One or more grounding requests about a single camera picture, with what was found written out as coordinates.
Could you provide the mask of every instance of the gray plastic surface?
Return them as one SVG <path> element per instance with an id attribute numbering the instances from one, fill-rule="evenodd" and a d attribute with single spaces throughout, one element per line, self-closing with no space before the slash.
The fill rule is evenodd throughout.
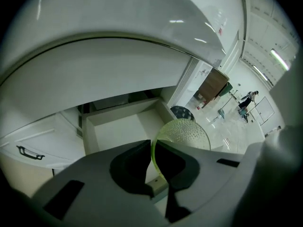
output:
<path id="1" fill-rule="evenodd" d="M 273 199 L 299 174 L 303 162 L 302 132 L 302 126 L 289 127 L 267 137 L 263 143 L 250 145 L 226 184 L 197 211 L 173 226 L 249 225 L 258 217 L 258 210 L 264 206 L 271 208 Z M 194 188 L 188 194 L 203 196 L 203 192 Z M 184 207 L 191 206 L 185 199 L 178 201 Z"/>
<path id="2" fill-rule="evenodd" d="M 190 188 L 175 194 L 178 203 L 193 212 L 209 201 L 230 179 L 236 169 L 216 161 L 223 158 L 240 162 L 243 155 L 212 152 L 164 141 L 165 144 L 194 157 L 200 164 L 200 174 Z"/>
<path id="3" fill-rule="evenodd" d="M 43 207 L 70 180 L 78 180 L 85 185 L 63 218 L 65 223 L 80 227 L 167 225 L 168 221 L 154 207 L 149 196 L 127 193 L 112 180 L 109 172 L 114 157 L 143 142 L 80 159 L 43 185 L 33 196 L 33 201 Z"/>

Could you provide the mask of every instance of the woman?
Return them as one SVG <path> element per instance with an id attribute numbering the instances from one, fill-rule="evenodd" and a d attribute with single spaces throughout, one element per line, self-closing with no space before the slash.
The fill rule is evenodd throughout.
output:
<path id="1" fill-rule="evenodd" d="M 255 103 L 255 97 L 258 94 L 259 94 L 258 91 L 248 93 L 246 100 L 243 103 L 240 103 L 239 107 L 240 108 L 247 107 L 251 103 L 251 101 Z"/>

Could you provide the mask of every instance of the white cabinet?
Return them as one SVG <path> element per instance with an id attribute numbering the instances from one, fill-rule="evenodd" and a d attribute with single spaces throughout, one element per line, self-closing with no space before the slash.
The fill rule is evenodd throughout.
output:
<path id="1" fill-rule="evenodd" d="M 84 156 L 78 116 L 73 108 L 24 126 L 0 139 L 0 152 L 24 163 L 61 169 Z"/>
<path id="2" fill-rule="evenodd" d="M 86 113 L 82 119 L 85 153 L 154 140 L 162 126 L 174 119 L 175 115 L 159 98 Z"/>
<path id="3" fill-rule="evenodd" d="M 213 67 L 206 62 L 200 61 L 196 69 L 193 71 L 191 76 L 192 78 L 187 81 L 188 85 L 184 87 L 183 91 L 179 95 L 178 101 L 174 105 L 185 107 L 205 81 L 212 68 Z"/>
<path id="4" fill-rule="evenodd" d="M 144 41 L 65 44 L 29 60 L 0 86 L 0 137 L 96 100 L 178 84 L 190 56 Z"/>

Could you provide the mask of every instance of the white drawer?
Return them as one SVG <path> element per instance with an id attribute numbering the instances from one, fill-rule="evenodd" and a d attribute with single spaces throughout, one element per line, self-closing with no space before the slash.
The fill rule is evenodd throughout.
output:
<path id="1" fill-rule="evenodd" d="M 0 152 L 21 162 L 46 168 L 62 169 L 63 166 L 73 161 L 46 154 L 40 150 L 31 148 L 22 143 L 6 143 L 0 148 Z"/>
<path id="2" fill-rule="evenodd" d="M 140 141 L 154 140 L 166 123 L 176 119 L 161 99 L 147 99 L 82 116 L 86 155 Z M 146 182 L 158 177 L 151 162 Z"/>
<path id="3" fill-rule="evenodd" d="M 22 127 L 1 140 L 13 145 L 21 142 L 33 150 L 72 161 L 85 155 L 83 140 L 77 135 L 77 129 L 61 113 Z"/>

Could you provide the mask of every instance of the ceiling light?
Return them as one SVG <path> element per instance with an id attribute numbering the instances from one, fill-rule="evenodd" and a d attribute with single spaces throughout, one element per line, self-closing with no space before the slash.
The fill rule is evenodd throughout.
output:
<path id="1" fill-rule="evenodd" d="M 274 55 L 274 57 L 282 64 L 282 66 L 286 70 L 289 70 L 289 66 L 286 64 L 286 62 L 281 58 L 281 56 L 274 49 L 272 49 L 270 52 Z"/>
<path id="2" fill-rule="evenodd" d="M 229 143 L 227 142 L 227 140 L 226 140 L 226 139 L 223 139 L 223 141 L 224 141 L 224 143 L 226 144 L 228 150 L 230 150 L 230 149 L 229 149 Z"/>
<path id="3" fill-rule="evenodd" d="M 205 40 L 201 40 L 201 39 L 197 39 L 197 38 L 195 38 L 195 40 L 197 40 L 197 41 L 202 41 L 202 42 L 204 42 L 204 43 L 207 43 Z"/>
<path id="4" fill-rule="evenodd" d="M 257 72 L 265 79 L 265 81 L 267 81 L 267 78 L 263 75 L 263 73 L 256 67 L 254 66 L 254 68 L 257 70 Z"/>
<path id="5" fill-rule="evenodd" d="M 183 20 L 170 20 L 170 23 L 184 23 Z"/>
<path id="6" fill-rule="evenodd" d="M 206 24 L 208 27 L 210 27 L 210 28 L 216 33 L 215 29 L 214 29 L 209 23 L 206 23 L 206 22 L 205 22 L 205 24 Z"/>

